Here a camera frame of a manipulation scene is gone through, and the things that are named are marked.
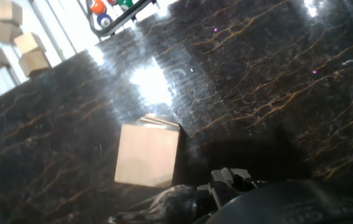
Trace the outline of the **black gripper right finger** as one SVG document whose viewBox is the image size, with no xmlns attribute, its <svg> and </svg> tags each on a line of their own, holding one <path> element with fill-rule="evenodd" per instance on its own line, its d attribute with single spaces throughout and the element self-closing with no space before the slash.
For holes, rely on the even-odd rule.
<svg viewBox="0 0 353 224">
<path fill-rule="evenodd" d="M 256 183 L 246 169 L 231 169 L 233 183 L 237 190 L 253 190 L 257 188 Z"/>
</svg>

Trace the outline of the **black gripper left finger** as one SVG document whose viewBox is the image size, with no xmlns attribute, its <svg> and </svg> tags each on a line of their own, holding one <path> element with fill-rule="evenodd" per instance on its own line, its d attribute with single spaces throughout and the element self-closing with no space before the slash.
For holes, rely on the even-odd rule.
<svg viewBox="0 0 353 224">
<path fill-rule="evenodd" d="M 234 179 L 228 168 L 213 170 L 211 181 L 197 187 L 196 217 L 212 215 L 234 198 Z"/>
</svg>

